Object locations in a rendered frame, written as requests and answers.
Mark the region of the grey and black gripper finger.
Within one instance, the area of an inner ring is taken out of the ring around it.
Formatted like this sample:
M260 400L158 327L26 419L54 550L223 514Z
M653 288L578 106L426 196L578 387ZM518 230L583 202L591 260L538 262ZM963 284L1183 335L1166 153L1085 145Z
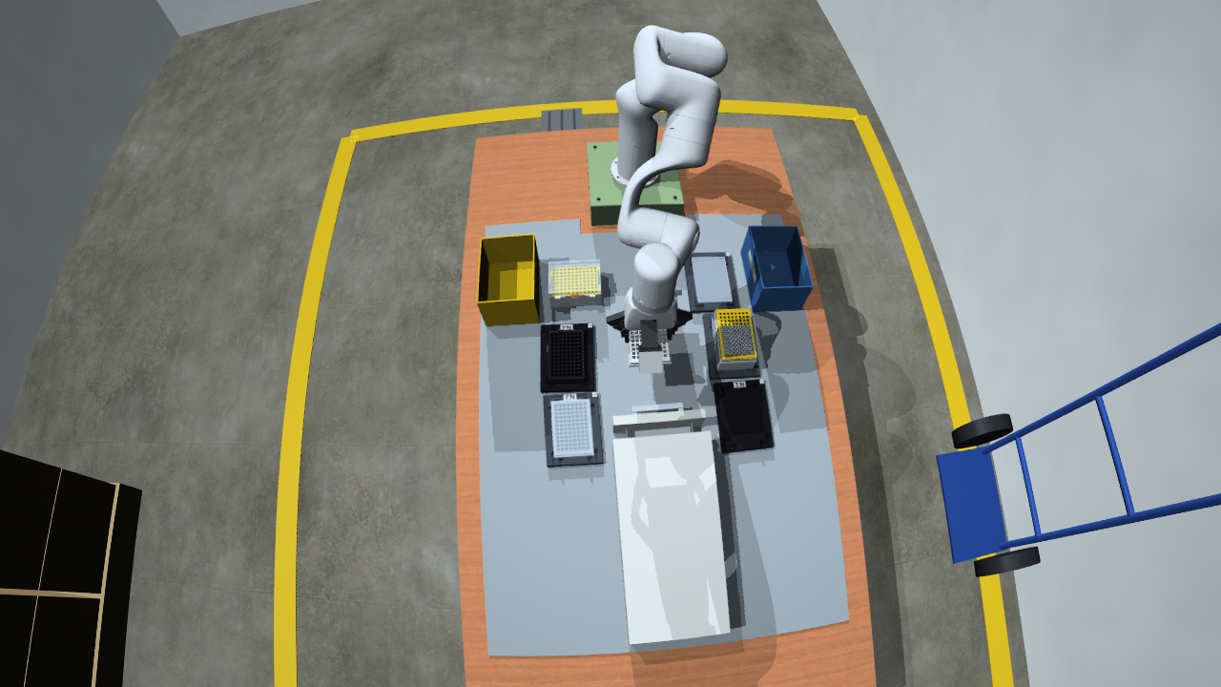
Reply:
M625 329L624 325L625 314L624 310L619 314L613 314L613 316L607 316L607 325L613 326L613 329L619 329L621 332L621 338L625 338L625 343L629 342L629 329Z
M672 340L672 337L675 334L676 327L686 325L687 321L690 321L691 318L694 318L694 314L689 312L689 310L683 310L676 308L676 325L674 329L667 329L668 340Z

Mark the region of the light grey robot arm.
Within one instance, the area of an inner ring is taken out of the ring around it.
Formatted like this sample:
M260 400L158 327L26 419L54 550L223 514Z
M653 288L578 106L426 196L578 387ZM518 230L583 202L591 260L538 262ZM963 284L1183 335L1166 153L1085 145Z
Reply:
M636 37L632 55L635 81L617 92L618 156L610 174L628 187L617 236L640 249L632 268L632 303L643 314L657 316L672 308L674 297L683 295L683 288L675 287L676 275L698 244L698 223L683 215L639 207L639 199L661 173L702 168L708 161L720 103L720 88L709 77L724 70L728 54L706 33L647 26ZM654 156L658 123L652 115L658 112L668 116L661 151ZM639 373L662 373L657 318L640 318L640 325Z

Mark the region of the yellow open-top bin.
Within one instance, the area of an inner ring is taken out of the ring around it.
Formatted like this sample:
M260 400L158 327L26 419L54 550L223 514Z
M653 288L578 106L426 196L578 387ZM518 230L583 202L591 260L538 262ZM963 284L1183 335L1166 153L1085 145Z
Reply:
M481 239L477 308L486 326L540 325L537 257L535 234Z

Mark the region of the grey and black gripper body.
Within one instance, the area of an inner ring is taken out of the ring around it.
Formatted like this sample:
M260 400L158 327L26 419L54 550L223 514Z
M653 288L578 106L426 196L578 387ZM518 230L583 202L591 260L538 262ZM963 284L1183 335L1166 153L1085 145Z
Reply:
M676 297L675 301L672 303L672 308L665 310L665 312L651 316L651 314L643 314L642 310L635 308L635 303L632 303L632 288L630 288L623 310L625 314L625 329L629 331L641 331L640 318L657 318L657 329L673 329L676 325Z

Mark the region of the blue open-top bin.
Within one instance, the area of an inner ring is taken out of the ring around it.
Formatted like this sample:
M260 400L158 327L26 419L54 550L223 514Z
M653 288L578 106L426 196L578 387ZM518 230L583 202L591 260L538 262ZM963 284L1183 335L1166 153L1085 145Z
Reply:
M748 226L741 257L752 312L803 308L813 282L797 226Z

